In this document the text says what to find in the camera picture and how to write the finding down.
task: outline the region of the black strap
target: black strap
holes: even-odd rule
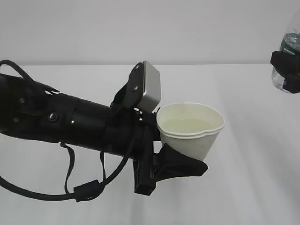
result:
[[[65,192],[66,194],[70,194],[69,190],[68,190],[68,180],[69,180],[69,177],[71,175],[71,172],[73,171],[73,168],[74,168],[74,164],[75,164],[75,153],[74,153],[74,150],[72,148],[70,148],[69,146],[67,146],[65,143],[61,142],[60,143],[60,146],[62,148],[65,148],[67,149],[68,153],[69,153],[69,156],[70,156],[70,164],[69,164],[69,168],[68,168],[68,171],[67,171],[67,177],[66,177],[66,181],[65,181]]]
[[[65,143],[63,143],[63,142],[60,143],[60,146],[61,146],[62,148],[67,149],[67,151],[68,151],[68,153],[69,153],[69,157],[70,157],[69,168],[68,168],[68,171],[67,171],[67,177],[66,177],[66,180],[65,180],[65,186],[64,186],[66,194],[70,194],[70,192],[69,192],[69,190],[68,190],[68,180],[69,180],[69,177],[70,177],[70,175],[71,175],[71,172],[72,172],[72,170],[73,170],[73,168],[74,168],[74,164],[75,164],[75,153],[74,153],[74,150],[73,150],[71,147],[67,146],[67,145],[66,145]],[[105,167],[104,167],[104,153],[105,153],[105,151],[102,151],[102,152],[100,153],[100,161],[101,161],[102,171],[103,171],[103,180],[106,179],[106,172],[105,172]],[[100,189],[98,190],[98,193],[96,193],[93,197],[90,197],[90,198],[85,199],[85,200],[83,200],[83,201],[91,201],[91,200],[93,200],[93,199],[99,197],[99,196],[102,194],[102,192],[104,191],[104,188],[105,188],[105,186],[103,186],[102,188],[100,188]]]

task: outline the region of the white backdrop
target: white backdrop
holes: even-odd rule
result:
[[[60,91],[109,105],[132,66],[26,66]],[[200,178],[157,184],[134,194],[132,163],[92,202],[42,202],[0,189],[4,225],[298,225],[300,224],[299,95],[273,87],[270,65],[157,66],[160,105],[198,102],[219,110],[225,128]],[[10,72],[1,68],[0,72]],[[10,182],[63,194],[68,153],[58,145],[0,135],[0,174]],[[74,187],[101,179],[99,153],[75,147]],[[106,155],[111,173],[120,157]]]
[[[0,59],[269,63],[299,0],[1,0]]]

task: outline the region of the plastic bottle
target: plastic bottle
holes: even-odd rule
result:
[[[300,55],[300,11],[298,11],[292,18],[290,24],[286,29],[279,51],[289,54]],[[272,81],[275,87],[289,93],[283,89],[285,79],[273,68]]]

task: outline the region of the white wall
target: white wall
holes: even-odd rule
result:
[[[2,0],[21,64],[268,63],[299,0]]]

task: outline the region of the screw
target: screw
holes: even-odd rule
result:
[[[48,116],[48,120],[50,122],[55,122],[58,119],[58,114],[56,112],[52,112]]]

